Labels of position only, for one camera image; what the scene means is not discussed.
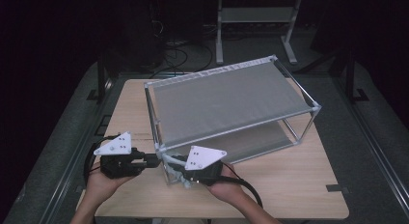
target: table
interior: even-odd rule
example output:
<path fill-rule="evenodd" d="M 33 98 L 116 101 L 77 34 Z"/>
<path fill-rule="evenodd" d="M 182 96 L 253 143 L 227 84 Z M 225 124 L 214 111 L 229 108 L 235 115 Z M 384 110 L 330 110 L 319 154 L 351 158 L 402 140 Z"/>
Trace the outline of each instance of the table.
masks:
<path fill-rule="evenodd" d="M 125 82 L 106 135 L 130 131 L 132 146 L 154 153 L 144 81 Z M 314 125 L 302 144 L 234 165 L 259 193 L 265 210 L 279 219 L 344 219 L 349 210 Z M 96 216 L 237 218 L 240 212 L 214 198 L 204 186 L 167 185 L 161 167 L 146 169 L 127 182 Z"/>

